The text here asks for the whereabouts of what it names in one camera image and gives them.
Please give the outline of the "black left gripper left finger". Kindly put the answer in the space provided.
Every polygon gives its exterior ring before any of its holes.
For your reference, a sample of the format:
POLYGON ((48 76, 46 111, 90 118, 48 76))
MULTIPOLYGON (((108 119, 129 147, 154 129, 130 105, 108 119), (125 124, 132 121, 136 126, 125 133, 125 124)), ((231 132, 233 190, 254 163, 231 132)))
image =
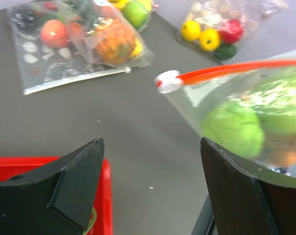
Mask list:
POLYGON ((96 138, 59 158, 0 158, 0 235, 81 235, 104 160, 96 138))

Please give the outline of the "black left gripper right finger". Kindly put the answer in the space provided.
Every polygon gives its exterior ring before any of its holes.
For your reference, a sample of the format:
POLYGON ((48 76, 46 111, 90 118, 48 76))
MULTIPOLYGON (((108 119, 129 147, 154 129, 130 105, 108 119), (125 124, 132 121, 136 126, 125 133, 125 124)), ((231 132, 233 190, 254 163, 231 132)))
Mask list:
POLYGON ((296 235, 296 178, 239 157, 207 138, 201 159, 220 235, 296 235))

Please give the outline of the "zip bag with red zipper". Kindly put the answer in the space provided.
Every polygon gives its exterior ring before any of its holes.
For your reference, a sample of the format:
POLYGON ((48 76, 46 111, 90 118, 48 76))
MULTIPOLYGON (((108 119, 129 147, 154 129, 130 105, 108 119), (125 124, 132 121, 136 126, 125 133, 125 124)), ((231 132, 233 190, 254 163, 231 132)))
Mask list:
POLYGON ((296 178, 296 50, 261 61, 155 78, 200 137, 296 178))

